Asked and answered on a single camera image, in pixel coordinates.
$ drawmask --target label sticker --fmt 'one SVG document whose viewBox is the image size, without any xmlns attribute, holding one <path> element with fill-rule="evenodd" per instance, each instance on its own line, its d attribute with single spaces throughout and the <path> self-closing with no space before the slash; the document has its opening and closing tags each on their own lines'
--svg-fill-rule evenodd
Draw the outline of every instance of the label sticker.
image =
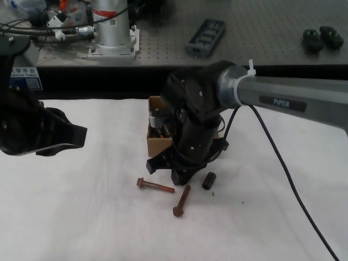
<svg viewBox="0 0 348 261">
<path fill-rule="evenodd" d="M 111 12 L 111 11 L 98 11 L 96 9 L 93 10 L 93 19 L 95 22 L 103 20 L 108 17 L 113 17 L 117 14 L 117 12 Z M 109 26 L 117 26 L 117 20 L 116 18 L 101 22 L 102 24 L 106 24 Z"/>
<path fill-rule="evenodd" d="M 40 76 L 35 67 L 13 67 L 10 85 L 19 88 L 28 87 L 31 90 L 42 90 Z"/>
<path fill-rule="evenodd" d="M 261 95 L 259 100 L 260 102 L 265 104 L 274 105 L 274 106 L 282 107 L 284 109 L 289 109 L 289 110 L 296 110 L 302 113 L 304 113 L 307 108 L 306 102 L 293 101 L 293 100 L 282 99 L 278 97 L 270 97 L 270 96 Z"/>
</svg>

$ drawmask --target bolt head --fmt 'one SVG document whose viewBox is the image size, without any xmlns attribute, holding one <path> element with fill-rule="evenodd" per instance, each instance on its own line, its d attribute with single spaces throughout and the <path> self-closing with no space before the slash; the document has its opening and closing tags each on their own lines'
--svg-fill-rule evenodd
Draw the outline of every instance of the bolt head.
<svg viewBox="0 0 348 261">
<path fill-rule="evenodd" d="M 184 211 L 181 208 L 173 207 L 173 214 L 178 218 L 184 214 Z"/>
<path fill-rule="evenodd" d="M 144 182 L 144 178 L 138 178 L 138 181 L 136 182 L 136 185 L 138 186 L 138 187 L 142 187 L 142 184 L 143 184 L 143 182 Z"/>
</svg>

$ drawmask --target wire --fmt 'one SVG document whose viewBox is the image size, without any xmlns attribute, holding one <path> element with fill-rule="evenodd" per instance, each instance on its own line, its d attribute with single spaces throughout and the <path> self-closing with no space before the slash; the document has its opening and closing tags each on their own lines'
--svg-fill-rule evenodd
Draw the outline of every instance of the wire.
<svg viewBox="0 0 348 261">
<path fill-rule="evenodd" d="M 0 32 L 11 33 L 11 34 L 19 34 L 19 35 L 28 35 L 28 36 L 46 36 L 46 33 L 43 32 L 28 32 L 21 30 L 12 30 L 12 29 L 0 29 Z M 48 36 L 54 36 L 54 33 L 49 33 Z"/>
<path fill-rule="evenodd" d="M 223 139 L 222 139 L 222 142 L 221 142 L 220 150 L 218 151 L 217 154 L 215 154 L 214 156 L 212 156 L 206 163 L 211 163 L 211 162 L 213 162 L 213 161 L 214 161 L 215 159 L 217 159 L 217 158 L 220 156 L 220 154 L 222 153 L 222 151 L 223 151 L 223 145 L 225 144 L 225 141 L 226 141 L 226 139 L 227 139 L 229 129 L 231 128 L 231 124 L 232 124 L 233 119 L 234 119 L 235 115 L 237 114 L 239 108 L 240 108 L 240 106 L 238 105 L 238 106 L 234 109 L 234 111 L 232 112 L 231 117 L 229 118 L 229 121 L 228 121 L 228 124 L 227 124 L 227 127 L 226 127 L 226 131 L 225 131 L 225 133 L 224 133 L 224 135 L 223 135 Z"/>
<path fill-rule="evenodd" d="M 271 145 L 272 145 L 272 148 L 273 150 L 275 151 L 280 163 L 282 164 L 282 167 L 284 169 L 284 172 L 285 174 L 287 175 L 288 177 L 288 180 L 289 180 L 289 183 L 290 183 L 290 186 L 291 186 L 291 189 L 293 190 L 293 193 L 295 194 L 295 197 L 297 199 L 297 201 L 299 202 L 304 214 L 306 215 L 306 217 L 308 218 L 310 224 L 312 225 L 312 227 L 314 228 L 314 230 L 316 231 L 316 233 L 318 234 L 319 238 L 321 239 L 321 241 L 324 243 L 325 247 L 327 248 L 327 250 L 329 251 L 329 253 L 331 254 L 331 256 L 333 257 L 333 259 L 335 261 L 339 261 L 338 257 L 336 256 L 336 254 L 333 252 L 333 250 L 331 249 L 330 245 L 328 244 L 328 242 L 326 241 L 326 239 L 324 238 L 324 236 L 321 234 L 320 230 L 318 229 L 318 227 L 316 226 L 316 224 L 314 223 L 312 217 L 310 216 L 307 208 L 305 207 L 305 205 L 303 204 L 300 196 L 299 196 L 299 193 L 297 192 L 297 189 L 295 187 L 295 184 L 293 182 L 293 179 L 290 175 L 290 172 L 281 156 L 281 154 L 279 153 L 279 150 L 276 146 L 276 144 L 274 143 L 272 137 L 271 137 L 271 134 L 269 133 L 264 121 L 262 120 L 261 116 L 260 116 L 260 113 L 256 110 L 256 108 L 252 105 L 249 105 L 249 107 L 253 110 L 253 112 L 255 113 L 257 119 L 259 120 L 264 132 L 266 133 L 267 135 L 267 138 L 268 140 L 270 141 Z"/>
<path fill-rule="evenodd" d="M 39 51 L 41 51 L 41 49 L 44 47 L 44 45 L 45 45 L 45 43 L 46 43 L 46 40 L 47 40 L 47 37 L 48 37 L 48 32 L 49 32 L 49 30 L 47 29 L 45 39 L 44 39 L 43 42 L 41 43 L 41 46 L 40 46 L 40 48 L 39 48 Z"/>
<path fill-rule="evenodd" d="M 219 132 L 222 132 L 222 131 L 225 129 L 225 126 L 226 126 L 225 120 L 223 119 L 223 117 L 220 116 L 220 119 L 221 119 L 221 121 L 222 121 L 222 123 L 223 123 L 223 128 L 222 128 L 221 130 L 218 130 L 218 131 L 217 131 L 218 133 L 219 133 Z"/>
<path fill-rule="evenodd" d="M 44 44 L 44 45 L 63 45 L 63 44 L 72 44 L 74 42 L 81 42 L 81 41 L 87 41 L 87 40 L 91 40 L 91 37 L 85 37 L 85 38 L 78 38 L 78 39 L 69 39 L 68 40 L 68 37 L 67 37 L 67 40 L 65 41 L 38 41 L 38 40 L 33 40 L 35 43 L 38 43 L 38 44 Z"/>
<path fill-rule="evenodd" d="M 111 17 L 107 17 L 98 21 L 94 21 L 93 23 L 86 23 L 86 24 L 80 24 L 78 26 L 63 26 L 63 27 L 50 27 L 51 30 L 59 30 L 59 29 L 72 29 L 72 28 L 76 28 L 76 27 L 83 27 L 83 26 L 90 26 L 90 25 L 95 25 L 98 23 L 102 23 L 105 21 L 109 21 L 111 19 L 114 19 L 116 17 L 118 17 L 119 15 L 122 15 L 123 13 L 125 13 L 126 11 L 128 11 L 129 7 L 124 8 L 123 10 L 121 10 L 120 12 L 118 12 L 117 14 L 111 16 Z M 32 27 L 15 27 L 13 26 L 12 28 L 14 29 L 18 29 L 18 30 L 33 30 Z M 46 30 L 45 28 L 37 28 L 35 30 Z"/>
<path fill-rule="evenodd" d="M 8 23 L 0 23 L 1 24 L 0 29 L 3 28 L 4 26 L 8 27 L 9 24 L 11 24 L 11 23 L 19 22 L 19 21 L 23 21 L 23 20 L 25 20 L 25 19 L 17 19 L 17 20 L 10 21 Z"/>
<path fill-rule="evenodd" d="M 4 26 L 8 27 L 6 30 L 3 31 L 2 35 L 7 33 L 9 30 L 11 30 L 11 28 L 15 27 L 16 25 L 24 23 L 24 22 L 28 22 L 28 21 L 29 21 L 29 19 L 18 19 L 18 20 L 14 20 L 14 21 L 8 22 L 7 25 L 5 24 L 5 25 L 2 26 L 2 27 L 4 27 Z"/>
</svg>

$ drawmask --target metal base plate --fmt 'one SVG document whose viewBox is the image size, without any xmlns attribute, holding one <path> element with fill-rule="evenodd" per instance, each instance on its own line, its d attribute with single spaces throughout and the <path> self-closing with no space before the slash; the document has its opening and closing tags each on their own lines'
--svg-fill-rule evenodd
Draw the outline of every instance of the metal base plate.
<svg viewBox="0 0 348 261">
<path fill-rule="evenodd" d="M 140 50 L 140 31 L 138 29 L 132 31 L 130 30 L 130 36 L 132 38 L 133 45 L 129 45 L 123 49 L 118 49 L 115 51 L 108 51 L 103 48 L 99 48 L 97 45 L 90 47 L 88 51 L 89 59 L 97 59 L 102 61 L 103 59 L 112 59 L 112 60 L 134 60 L 135 55 L 139 53 Z"/>
<path fill-rule="evenodd" d="M 137 23 L 140 53 L 126 66 L 205 65 L 227 59 L 247 65 L 348 64 L 347 0 L 167 0 L 161 27 Z M 226 21 L 224 36 L 207 58 L 187 55 L 185 45 L 206 18 Z M 0 1 L 0 20 L 16 17 Z M 324 48 L 307 54 L 301 45 L 305 29 L 332 26 L 345 39 L 339 51 Z M 47 45 L 39 66 L 110 66 L 87 59 L 87 42 Z"/>
</svg>

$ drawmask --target screw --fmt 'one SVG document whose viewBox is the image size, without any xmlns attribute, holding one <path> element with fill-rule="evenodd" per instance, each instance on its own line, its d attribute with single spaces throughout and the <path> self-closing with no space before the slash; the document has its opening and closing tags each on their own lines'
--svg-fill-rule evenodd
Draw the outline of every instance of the screw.
<svg viewBox="0 0 348 261">
<path fill-rule="evenodd" d="M 184 189 L 184 192 L 183 192 L 183 195 L 180 198 L 178 206 L 173 208 L 173 214 L 177 218 L 184 214 L 183 206 L 185 205 L 185 201 L 186 201 L 187 196 L 188 196 L 188 194 L 190 192 L 190 189 L 191 189 L 191 186 L 190 185 L 186 185 L 186 187 Z"/>
<path fill-rule="evenodd" d="M 166 187 L 166 186 L 162 186 L 160 184 L 155 184 L 155 183 L 152 183 L 152 182 L 144 181 L 144 178 L 138 178 L 138 181 L 136 182 L 136 185 L 138 187 L 140 187 L 140 188 L 142 188 L 142 187 L 150 187 L 150 188 L 153 188 L 153 189 L 163 190 L 163 191 L 166 191 L 166 192 L 169 192 L 169 193 L 174 193 L 175 192 L 175 189 L 173 189 L 173 188 L 169 188 L 169 187 Z"/>
<path fill-rule="evenodd" d="M 10 42 L 10 45 L 14 44 L 15 39 L 13 38 L 13 36 L 11 36 L 11 37 L 9 38 L 9 42 Z"/>
</svg>

